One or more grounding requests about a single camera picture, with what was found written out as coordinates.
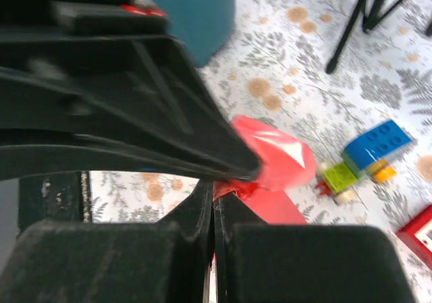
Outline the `red plastic trash bag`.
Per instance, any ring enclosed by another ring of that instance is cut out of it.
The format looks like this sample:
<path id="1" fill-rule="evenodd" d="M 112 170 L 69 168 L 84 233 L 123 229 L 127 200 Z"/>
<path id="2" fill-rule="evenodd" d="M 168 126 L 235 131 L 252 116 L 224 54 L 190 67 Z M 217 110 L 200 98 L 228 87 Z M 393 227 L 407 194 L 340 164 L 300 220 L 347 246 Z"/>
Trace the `red plastic trash bag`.
<path id="1" fill-rule="evenodd" d="M 269 224 L 305 224 L 306 219 L 286 189 L 299 188 L 315 178 L 317 161 L 311 148 L 273 126 L 243 115 L 233 118 L 232 126 L 261 160 L 261 170 L 252 182 L 215 182 L 213 199 L 233 192 Z"/>

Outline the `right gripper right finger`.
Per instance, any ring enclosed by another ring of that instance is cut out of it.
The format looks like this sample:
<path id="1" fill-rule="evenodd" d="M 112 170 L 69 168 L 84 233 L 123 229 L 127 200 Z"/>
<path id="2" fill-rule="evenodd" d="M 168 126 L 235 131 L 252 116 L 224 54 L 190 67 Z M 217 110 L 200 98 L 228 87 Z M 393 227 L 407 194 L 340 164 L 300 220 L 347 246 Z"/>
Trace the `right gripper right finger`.
<path id="1" fill-rule="evenodd" d="M 414 302 L 389 238 L 361 225 L 270 225 L 213 203 L 219 302 Z"/>

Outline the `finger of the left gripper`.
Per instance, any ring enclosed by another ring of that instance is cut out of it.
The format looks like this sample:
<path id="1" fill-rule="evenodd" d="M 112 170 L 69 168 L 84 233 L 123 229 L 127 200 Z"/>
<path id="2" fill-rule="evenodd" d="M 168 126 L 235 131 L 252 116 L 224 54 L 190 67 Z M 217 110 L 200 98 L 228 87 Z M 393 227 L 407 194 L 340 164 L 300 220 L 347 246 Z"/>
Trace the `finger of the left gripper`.
<path id="1" fill-rule="evenodd" d="M 167 25 L 151 0 L 1 0 L 1 179 L 255 179 L 259 157 Z"/>

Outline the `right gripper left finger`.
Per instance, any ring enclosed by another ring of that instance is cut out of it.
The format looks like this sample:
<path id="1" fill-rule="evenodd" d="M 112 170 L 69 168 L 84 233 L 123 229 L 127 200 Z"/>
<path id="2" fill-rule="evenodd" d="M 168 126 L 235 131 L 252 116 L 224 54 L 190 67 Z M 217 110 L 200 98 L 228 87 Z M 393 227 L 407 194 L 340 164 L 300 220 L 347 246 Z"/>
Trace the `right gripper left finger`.
<path id="1" fill-rule="evenodd" d="M 207 302 L 213 184 L 155 223 L 41 221 L 16 242 L 2 302 Z"/>

